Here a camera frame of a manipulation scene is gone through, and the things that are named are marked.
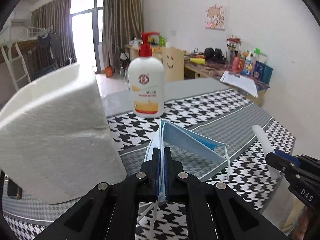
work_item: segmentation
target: pump nozzle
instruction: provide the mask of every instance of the pump nozzle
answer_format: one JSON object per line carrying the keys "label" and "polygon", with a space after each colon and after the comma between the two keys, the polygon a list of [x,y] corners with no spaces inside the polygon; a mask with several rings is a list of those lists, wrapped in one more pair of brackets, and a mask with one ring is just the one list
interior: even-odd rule
{"label": "pump nozzle", "polygon": [[156,33],[156,32],[141,33],[143,44],[140,45],[139,57],[152,57],[151,46],[148,44],[148,37],[152,34],[159,35],[160,33]]}

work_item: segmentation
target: white plastic handle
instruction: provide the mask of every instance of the white plastic handle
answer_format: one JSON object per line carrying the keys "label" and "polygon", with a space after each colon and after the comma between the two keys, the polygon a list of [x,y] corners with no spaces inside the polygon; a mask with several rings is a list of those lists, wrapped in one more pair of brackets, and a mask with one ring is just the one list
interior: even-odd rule
{"label": "white plastic handle", "polygon": [[[253,130],[254,134],[257,136],[258,140],[261,143],[264,157],[266,157],[266,155],[269,152],[273,152],[274,153],[275,150],[271,146],[271,143],[270,143],[267,135],[265,134],[264,130],[262,129],[262,127],[259,126],[259,125],[253,125],[252,126],[252,130]],[[276,170],[275,168],[269,166],[269,165],[267,165],[267,166],[268,166],[268,169],[270,171],[271,180],[279,179],[280,178],[280,172],[278,170]]]}

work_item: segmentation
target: surgical mask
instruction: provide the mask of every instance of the surgical mask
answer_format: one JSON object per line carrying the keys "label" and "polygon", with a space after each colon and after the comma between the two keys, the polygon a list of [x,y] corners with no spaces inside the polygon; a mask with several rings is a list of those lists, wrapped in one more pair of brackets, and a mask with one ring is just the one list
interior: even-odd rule
{"label": "surgical mask", "polygon": [[[209,139],[205,136],[194,133],[190,130],[182,128],[172,122],[160,120],[159,128],[148,145],[144,161],[152,159],[153,148],[160,149],[160,172],[159,172],[159,195],[158,201],[165,201],[164,187],[164,142],[175,145],[190,153],[194,153],[200,157],[214,162],[223,162],[225,158],[228,162],[227,179],[230,175],[230,160],[227,153],[227,144]],[[216,146],[223,146],[225,149],[225,158],[214,151]]]}

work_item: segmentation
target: white ladder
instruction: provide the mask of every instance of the white ladder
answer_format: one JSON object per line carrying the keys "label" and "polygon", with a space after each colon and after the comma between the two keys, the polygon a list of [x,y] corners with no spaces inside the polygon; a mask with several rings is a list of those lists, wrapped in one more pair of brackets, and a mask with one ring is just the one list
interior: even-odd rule
{"label": "white ladder", "polygon": [[[4,51],[4,47],[1,47],[1,52],[2,52],[2,55],[3,55],[4,61],[6,62],[7,67],[9,69],[9,73],[10,73],[10,76],[12,78],[13,85],[14,85],[16,91],[18,91],[19,87],[18,87],[17,82],[19,82],[20,80],[22,80],[25,77],[28,78],[28,82],[29,83],[31,83],[31,80],[30,80],[29,73],[28,73],[28,70],[27,70],[26,62],[24,61],[24,58],[23,58],[23,56],[21,54],[21,51],[20,51],[19,46],[18,46],[18,43],[17,42],[15,43],[15,47],[16,47],[16,50],[17,50],[17,53],[18,53],[18,57],[16,57],[16,58],[12,58],[12,52],[11,52],[12,43],[9,43],[7,45],[7,47],[9,49],[8,50],[8,56]],[[22,77],[20,77],[18,79],[15,78],[14,72],[13,72],[13,67],[12,67],[12,62],[17,60],[17,59],[21,59],[22,66],[23,66],[24,73],[25,73]]]}

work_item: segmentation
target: metal screw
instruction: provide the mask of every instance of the metal screw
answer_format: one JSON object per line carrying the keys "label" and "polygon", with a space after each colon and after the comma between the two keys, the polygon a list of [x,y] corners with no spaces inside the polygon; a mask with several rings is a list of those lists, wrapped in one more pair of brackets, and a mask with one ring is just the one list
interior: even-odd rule
{"label": "metal screw", "polygon": [[188,173],[180,172],[180,173],[178,174],[178,177],[179,177],[180,179],[186,179],[186,178],[188,177]]}
{"label": "metal screw", "polygon": [[99,183],[98,184],[98,189],[99,190],[105,190],[108,187],[108,184],[105,182]]}
{"label": "metal screw", "polygon": [[227,187],[227,185],[224,184],[223,182],[218,182],[218,183],[216,184],[216,187],[217,187],[218,189],[225,189],[225,188]]}
{"label": "metal screw", "polygon": [[138,172],[138,173],[136,174],[136,177],[137,177],[138,179],[143,179],[143,178],[146,177],[146,174],[145,174],[144,172]]}

